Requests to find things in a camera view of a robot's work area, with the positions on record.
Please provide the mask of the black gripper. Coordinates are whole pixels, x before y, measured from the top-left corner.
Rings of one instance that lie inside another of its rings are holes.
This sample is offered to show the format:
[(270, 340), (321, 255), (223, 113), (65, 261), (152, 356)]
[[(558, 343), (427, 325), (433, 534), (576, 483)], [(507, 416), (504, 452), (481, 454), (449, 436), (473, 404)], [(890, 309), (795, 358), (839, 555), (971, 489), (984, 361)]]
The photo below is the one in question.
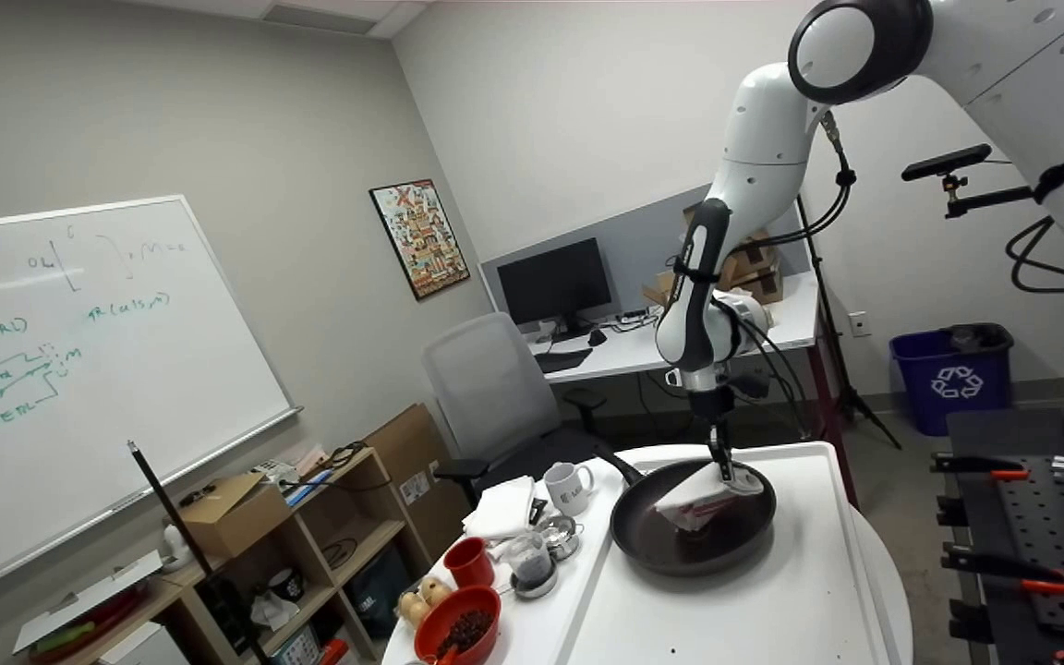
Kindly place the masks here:
[(705, 421), (709, 436), (705, 444), (718, 452), (709, 460), (718, 468), (718, 480), (726, 483), (743, 483), (743, 468), (731, 454), (731, 410), (734, 410), (734, 393), (731, 388), (714, 388), (714, 393), (690, 393), (689, 394), (690, 410)]

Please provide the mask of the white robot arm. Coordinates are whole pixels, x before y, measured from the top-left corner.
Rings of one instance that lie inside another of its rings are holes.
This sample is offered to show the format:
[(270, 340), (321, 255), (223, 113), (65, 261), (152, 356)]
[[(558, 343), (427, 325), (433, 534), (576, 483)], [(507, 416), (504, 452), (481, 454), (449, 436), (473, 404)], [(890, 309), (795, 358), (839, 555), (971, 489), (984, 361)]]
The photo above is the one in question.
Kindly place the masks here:
[(738, 352), (734, 321), (714, 309), (714, 276), (728, 251), (795, 210), (828, 117), (854, 111), (888, 150), (940, 130), (931, 111), (890, 103), (901, 85), (940, 87), (1064, 234), (1064, 0), (816, 0), (789, 56), (738, 82), (720, 164), (689, 210), (659, 352), (690, 398), (714, 398)]

